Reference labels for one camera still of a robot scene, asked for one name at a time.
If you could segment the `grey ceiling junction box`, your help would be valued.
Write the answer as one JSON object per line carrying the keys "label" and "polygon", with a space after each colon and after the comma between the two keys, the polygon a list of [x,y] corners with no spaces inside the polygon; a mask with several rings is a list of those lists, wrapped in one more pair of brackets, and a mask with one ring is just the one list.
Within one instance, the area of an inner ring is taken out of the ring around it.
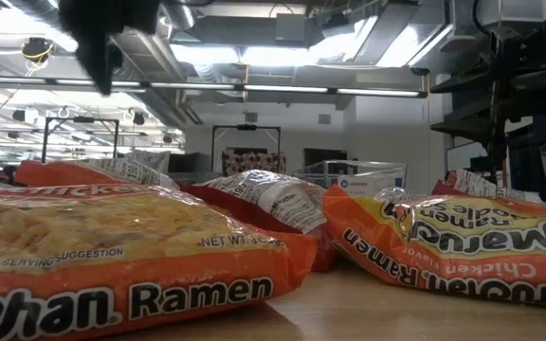
{"label": "grey ceiling junction box", "polygon": [[278,13],[275,17],[275,40],[284,44],[302,44],[305,40],[305,17],[302,14]]}

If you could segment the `silver ventilation duct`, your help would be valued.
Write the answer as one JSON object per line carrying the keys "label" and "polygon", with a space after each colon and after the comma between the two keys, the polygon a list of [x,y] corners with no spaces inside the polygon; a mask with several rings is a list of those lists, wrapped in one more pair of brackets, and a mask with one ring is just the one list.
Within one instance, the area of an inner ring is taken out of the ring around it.
{"label": "silver ventilation duct", "polygon": [[173,28],[187,30],[195,25],[196,18],[189,0],[160,0]]}

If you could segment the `white wall board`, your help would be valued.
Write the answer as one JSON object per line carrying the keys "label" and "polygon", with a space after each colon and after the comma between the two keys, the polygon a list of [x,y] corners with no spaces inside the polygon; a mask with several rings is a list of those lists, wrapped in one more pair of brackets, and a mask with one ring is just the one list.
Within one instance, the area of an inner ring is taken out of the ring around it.
{"label": "white wall board", "polygon": [[471,159],[487,156],[486,149],[479,142],[471,142],[446,151],[446,170],[468,169]]}

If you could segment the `dark grey plastic bin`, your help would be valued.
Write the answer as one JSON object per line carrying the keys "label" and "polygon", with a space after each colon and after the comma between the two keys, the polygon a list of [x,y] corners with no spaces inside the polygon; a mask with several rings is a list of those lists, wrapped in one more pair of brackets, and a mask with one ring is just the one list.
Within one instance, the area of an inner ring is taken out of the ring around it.
{"label": "dark grey plastic bin", "polygon": [[168,175],[177,184],[198,184],[220,176],[211,168],[210,156],[205,153],[171,154]]}

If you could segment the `long linear ceiling light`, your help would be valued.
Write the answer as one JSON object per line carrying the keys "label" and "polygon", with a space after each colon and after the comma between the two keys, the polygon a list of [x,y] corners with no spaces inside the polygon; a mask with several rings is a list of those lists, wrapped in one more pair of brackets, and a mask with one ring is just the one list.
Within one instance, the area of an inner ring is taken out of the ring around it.
{"label": "long linear ceiling light", "polygon": [[[1,77],[0,85],[31,85],[57,87],[92,87],[97,85],[91,80],[33,78],[33,77]],[[202,90],[202,91],[237,91],[237,92],[268,92],[268,93],[302,93],[310,95],[331,96],[363,96],[381,98],[423,99],[426,91],[396,90],[383,88],[343,88],[297,85],[269,85],[243,83],[204,83],[204,82],[171,82],[171,81],[112,81],[111,90]]]}

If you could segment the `patterned box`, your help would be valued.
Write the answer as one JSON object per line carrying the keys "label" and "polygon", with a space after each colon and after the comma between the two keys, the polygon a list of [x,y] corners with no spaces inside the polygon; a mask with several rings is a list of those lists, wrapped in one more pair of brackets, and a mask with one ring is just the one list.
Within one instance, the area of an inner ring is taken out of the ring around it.
{"label": "patterned box", "polygon": [[230,176],[244,171],[286,172],[286,155],[279,153],[222,153],[222,173]]}

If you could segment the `orange Maruchan ramen packet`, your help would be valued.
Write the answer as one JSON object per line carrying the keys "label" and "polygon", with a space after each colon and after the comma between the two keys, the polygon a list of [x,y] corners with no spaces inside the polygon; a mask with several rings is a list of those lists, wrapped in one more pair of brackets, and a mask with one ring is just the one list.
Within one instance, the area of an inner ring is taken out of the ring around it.
{"label": "orange Maruchan ramen packet", "polygon": [[186,192],[0,189],[0,341],[82,341],[299,288],[314,238],[237,221]]}
{"label": "orange Maruchan ramen packet", "polygon": [[137,184],[179,189],[168,175],[127,158],[81,159],[41,163],[22,161],[15,173],[29,187]]}
{"label": "orange Maruchan ramen packet", "polygon": [[546,205],[428,196],[397,203],[326,191],[334,246],[394,285],[546,306]]}

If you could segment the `red Maruchan ramen packet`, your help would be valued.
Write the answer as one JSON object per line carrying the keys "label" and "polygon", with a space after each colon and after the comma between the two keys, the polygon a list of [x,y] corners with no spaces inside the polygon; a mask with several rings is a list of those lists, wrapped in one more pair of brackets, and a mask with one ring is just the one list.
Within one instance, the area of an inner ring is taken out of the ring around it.
{"label": "red Maruchan ramen packet", "polygon": [[445,180],[436,183],[431,194],[507,197],[543,204],[536,192],[499,187],[478,174],[463,169],[450,171]]}
{"label": "red Maruchan ramen packet", "polygon": [[319,185],[272,171],[247,170],[180,188],[260,229],[314,237],[317,272],[330,271],[337,260],[322,208],[325,189]]}

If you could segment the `black monitor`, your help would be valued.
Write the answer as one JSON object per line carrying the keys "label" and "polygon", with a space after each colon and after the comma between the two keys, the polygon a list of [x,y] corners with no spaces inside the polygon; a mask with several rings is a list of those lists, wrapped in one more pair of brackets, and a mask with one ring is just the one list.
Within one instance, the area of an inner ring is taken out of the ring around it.
{"label": "black monitor", "polygon": [[303,166],[311,166],[323,161],[346,160],[347,152],[344,150],[313,149],[303,150]]}

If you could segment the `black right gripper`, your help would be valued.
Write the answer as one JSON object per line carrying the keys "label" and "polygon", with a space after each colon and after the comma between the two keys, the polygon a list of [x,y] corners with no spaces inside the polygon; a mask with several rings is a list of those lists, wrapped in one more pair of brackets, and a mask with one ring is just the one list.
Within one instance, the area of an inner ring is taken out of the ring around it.
{"label": "black right gripper", "polygon": [[502,142],[507,119],[516,123],[533,114],[522,102],[512,81],[533,72],[528,63],[528,47],[537,37],[536,28],[525,36],[511,27],[492,29],[489,35],[490,74],[458,74],[430,88],[431,93],[452,93],[489,86],[492,81],[490,102],[466,104],[445,115],[442,122],[431,124],[431,131],[476,142]]}

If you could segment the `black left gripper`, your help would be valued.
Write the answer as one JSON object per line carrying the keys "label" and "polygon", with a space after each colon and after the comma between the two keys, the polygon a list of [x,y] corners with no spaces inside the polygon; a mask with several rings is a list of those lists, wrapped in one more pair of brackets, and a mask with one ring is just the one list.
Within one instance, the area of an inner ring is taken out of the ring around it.
{"label": "black left gripper", "polygon": [[108,38],[102,34],[118,34],[127,27],[153,34],[159,0],[60,0],[58,9],[63,31],[88,36],[77,39],[76,57],[99,92],[110,95],[112,69],[122,67],[123,54],[110,43],[108,58]]}

